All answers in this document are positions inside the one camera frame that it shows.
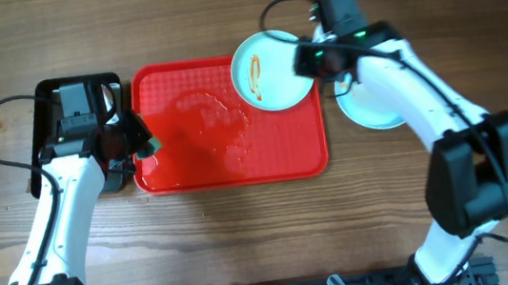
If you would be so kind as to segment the green yellow sponge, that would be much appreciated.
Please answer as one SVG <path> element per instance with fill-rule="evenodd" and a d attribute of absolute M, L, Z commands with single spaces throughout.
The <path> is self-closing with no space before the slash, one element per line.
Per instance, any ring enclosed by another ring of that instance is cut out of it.
<path fill-rule="evenodd" d="M 162 147 L 162 143 L 154 136 L 145 143 L 145 145 L 136 152 L 137 159 L 146 159 L 154 156 L 156 152 Z"/>

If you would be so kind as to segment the white plate top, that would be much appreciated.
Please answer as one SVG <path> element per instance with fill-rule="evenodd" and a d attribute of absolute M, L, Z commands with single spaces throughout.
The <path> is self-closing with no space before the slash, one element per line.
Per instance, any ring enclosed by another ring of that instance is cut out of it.
<path fill-rule="evenodd" d="M 310 92 L 312 78 L 294 73 L 297 37 L 286 31 L 264 31 L 248 37 L 232 58 L 232 83 L 240 98 L 264 111 L 284 111 Z"/>

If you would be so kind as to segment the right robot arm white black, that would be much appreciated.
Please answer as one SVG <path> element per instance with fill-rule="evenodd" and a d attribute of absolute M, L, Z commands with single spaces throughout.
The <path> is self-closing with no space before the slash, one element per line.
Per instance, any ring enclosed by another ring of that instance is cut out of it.
<path fill-rule="evenodd" d="M 508 242 L 508 111 L 491 113 L 450 88 L 389 24 L 333 40 L 301 40 L 298 75 L 349 75 L 390 105 L 430 155 L 425 200 L 433 223 L 412 266 L 427 285 L 449 285 L 484 239 Z"/>

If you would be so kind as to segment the white plate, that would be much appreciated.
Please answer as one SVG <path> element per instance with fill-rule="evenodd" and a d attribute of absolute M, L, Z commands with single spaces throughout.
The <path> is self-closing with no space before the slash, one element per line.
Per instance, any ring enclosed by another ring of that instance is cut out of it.
<path fill-rule="evenodd" d="M 334 97 L 340 110 L 359 126 L 374 129 L 394 129 L 405 123 L 404 119 L 391 108 L 389 103 L 358 84 L 351 74 L 334 83 Z"/>
<path fill-rule="evenodd" d="M 294 73 L 297 37 L 286 31 L 264 31 L 248 37 L 232 58 L 232 83 L 240 98 L 264 111 L 284 111 L 310 92 L 312 78 Z"/>

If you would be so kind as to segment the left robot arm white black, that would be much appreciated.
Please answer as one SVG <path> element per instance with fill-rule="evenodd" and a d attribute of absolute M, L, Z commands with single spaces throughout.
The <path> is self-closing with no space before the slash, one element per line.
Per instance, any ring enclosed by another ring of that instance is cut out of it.
<path fill-rule="evenodd" d="M 93 208 L 112 159 L 151 147 L 152 134 L 134 112 L 93 132 L 90 155 L 55 157 L 41 172 L 38 209 L 27 249 L 9 285 L 85 285 L 86 251 Z"/>

